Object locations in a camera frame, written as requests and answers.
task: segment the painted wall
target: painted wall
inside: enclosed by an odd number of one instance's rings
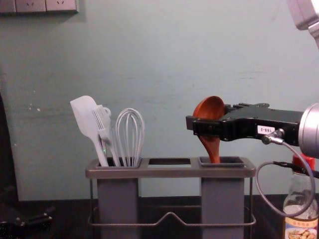
[[[69,102],[92,96],[115,116],[146,121],[143,156],[205,155],[186,130],[204,97],[303,111],[318,102],[319,52],[283,0],[86,0],[74,16],[0,18],[1,94],[20,200],[89,197],[84,170],[96,157]],[[255,165],[291,160],[276,145],[243,139],[221,155]],[[265,193],[286,193],[290,171],[269,166]],[[197,195],[199,181],[142,182],[142,195]]]

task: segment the electrical outlet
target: electrical outlet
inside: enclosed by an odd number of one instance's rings
[[[14,0],[0,0],[0,13],[15,12]]]
[[[74,11],[77,12],[76,0],[45,0],[47,11]]]
[[[45,0],[15,0],[16,12],[46,11]]]

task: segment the white whisk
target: white whisk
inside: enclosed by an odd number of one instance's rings
[[[124,166],[137,166],[145,136],[145,123],[140,112],[124,109],[116,120],[115,131]]]

